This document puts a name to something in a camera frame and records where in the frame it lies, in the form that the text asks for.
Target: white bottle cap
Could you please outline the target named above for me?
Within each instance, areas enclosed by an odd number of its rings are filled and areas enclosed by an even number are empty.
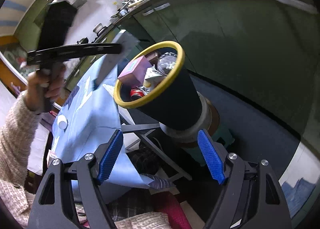
[[[64,130],[68,126],[68,120],[62,114],[58,116],[57,123],[58,123],[58,127],[62,130]]]

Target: red can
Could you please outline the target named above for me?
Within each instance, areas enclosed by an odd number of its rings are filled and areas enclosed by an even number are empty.
[[[144,92],[141,88],[132,88],[131,91],[130,91],[130,98],[131,98],[131,101],[135,101],[139,98],[141,98],[142,96],[144,96]]]

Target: cardboard box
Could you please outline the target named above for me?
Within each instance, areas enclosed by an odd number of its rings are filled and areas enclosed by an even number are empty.
[[[123,69],[118,77],[118,80],[131,88],[141,86],[146,75],[147,68],[151,64],[145,56],[141,56],[135,60],[130,61]]]

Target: black cone bin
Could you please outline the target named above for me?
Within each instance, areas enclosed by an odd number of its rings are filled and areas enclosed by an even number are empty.
[[[137,108],[167,127],[182,131],[193,126],[202,112],[198,93],[187,70],[183,67],[185,53],[182,47],[176,42],[164,41],[148,47],[134,59],[155,50],[167,52],[166,49],[167,51],[172,51],[172,49],[176,51],[176,64],[156,88],[149,94],[131,101],[131,88],[117,80],[114,99],[123,108]]]

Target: trash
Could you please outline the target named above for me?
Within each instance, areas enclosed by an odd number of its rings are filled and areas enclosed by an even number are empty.
[[[139,87],[136,87],[136,88],[132,88],[131,91],[130,91],[130,98],[131,98],[131,101],[135,101],[141,97],[145,96],[145,93],[144,91],[139,88]]]
[[[141,86],[147,68],[149,67],[151,67],[151,64],[144,56],[138,57],[126,65],[119,75],[118,80],[131,88]]]
[[[146,88],[150,88],[151,87],[151,83],[146,81],[146,80],[144,80],[143,81],[143,86],[146,87]]]
[[[165,76],[157,71],[155,66],[149,67],[144,77],[145,81],[150,83],[149,88],[151,90],[154,89],[164,78]]]
[[[157,70],[167,76],[174,68],[177,60],[177,54],[172,52],[166,52],[160,56],[158,61]]]
[[[140,86],[139,88],[143,91],[144,95],[147,95],[148,93],[151,92],[151,89],[145,86]]]
[[[160,52],[158,51],[153,51],[149,54],[146,55],[146,59],[149,61],[149,63],[151,65],[155,65],[155,68],[157,69],[157,63],[158,63],[158,60],[159,60],[159,57],[161,56]]]

